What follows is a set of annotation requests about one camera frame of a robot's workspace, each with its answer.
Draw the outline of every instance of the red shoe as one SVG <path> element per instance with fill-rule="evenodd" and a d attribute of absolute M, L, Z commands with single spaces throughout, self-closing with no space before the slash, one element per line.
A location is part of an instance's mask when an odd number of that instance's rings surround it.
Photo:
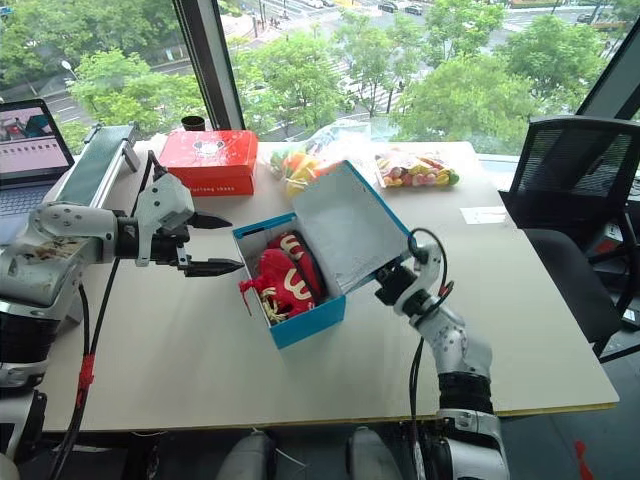
<path fill-rule="evenodd" d="M 272 325 L 315 307 L 307 283 L 283 250 L 268 248 L 262 252 L 258 270 L 258 277 L 240 282 L 240 291 L 244 296 L 250 288 L 256 289 Z"/>
<path fill-rule="evenodd" d="M 271 240 L 267 248 L 280 248 L 289 255 L 289 258 L 294 261 L 302 278 L 309 286 L 316 302 L 320 302 L 327 295 L 316 259 L 311 254 L 307 242 L 304 241 L 300 232 L 294 230 L 283 233 Z"/>

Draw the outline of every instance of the white table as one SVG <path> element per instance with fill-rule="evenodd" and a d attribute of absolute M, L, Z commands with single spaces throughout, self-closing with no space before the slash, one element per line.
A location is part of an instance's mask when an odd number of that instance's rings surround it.
<path fill-rule="evenodd" d="M 385 198 L 409 227 L 441 236 L 456 287 L 451 308 L 493 348 L 494 407 L 532 414 L 611 407 L 618 396 L 524 234 L 511 222 L 467 225 L 460 207 L 501 205 L 471 145 L 436 147 L 461 173 L 451 191 L 399 189 Z M 139 180 L 124 174 L 112 207 Z M 253 197 L 199 198 L 197 207 L 243 226 L 290 210 L 268 170 Z M 195 231 L 194 259 L 238 259 L 230 229 Z M 87 272 L 95 320 L 108 266 Z M 279 351 L 266 325 L 249 316 L 237 283 L 184 278 L 166 266 L 123 262 L 95 363 L 83 430 L 144 430 L 397 420 L 408 417 L 408 375 L 418 336 L 374 297 L 373 283 L 350 294 L 345 320 Z M 82 329 L 52 348 L 42 390 L 45 429 L 66 429 L 81 357 Z M 434 361 L 420 370 L 419 415 L 438 407 Z"/>

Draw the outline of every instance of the black cup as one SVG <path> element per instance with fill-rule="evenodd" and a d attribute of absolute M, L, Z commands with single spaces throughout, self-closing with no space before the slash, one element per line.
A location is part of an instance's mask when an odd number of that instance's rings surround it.
<path fill-rule="evenodd" d="M 197 115 L 189 115 L 182 120 L 182 126 L 187 132 L 204 132 L 204 118 Z"/>

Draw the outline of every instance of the red box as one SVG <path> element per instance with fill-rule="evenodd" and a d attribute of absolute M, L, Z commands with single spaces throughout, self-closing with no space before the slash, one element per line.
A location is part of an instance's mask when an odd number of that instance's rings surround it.
<path fill-rule="evenodd" d="M 248 130 L 176 131 L 160 163 L 195 197 L 253 195 L 258 137 Z"/>

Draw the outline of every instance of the red cable tie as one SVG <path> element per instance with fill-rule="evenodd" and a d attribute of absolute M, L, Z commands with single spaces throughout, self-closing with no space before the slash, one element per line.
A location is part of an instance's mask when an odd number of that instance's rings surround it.
<path fill-rule="evenodd" d="M 580 478 L 582 480 L 594 480 L 595 477 L 593 473 L 587 466 L 587 462 L 584 459 L 585 453 L 587 452 L 587 446 L 583 441 L 578 440 L 574 443 L 574 447 L 576 449 L 576 456 L 578 457 L 578 466 L 580 468 Z"/>
<path fill-rule="evenodd" d="M 89 391 L 93 383 L 93 362 L 96 359 L 95 353 L 90 353 L 82 357 L 82 366 L 78 374 L 78 394 L 76 395 L 76 407 L 80 407 L 83 396 Z"/>

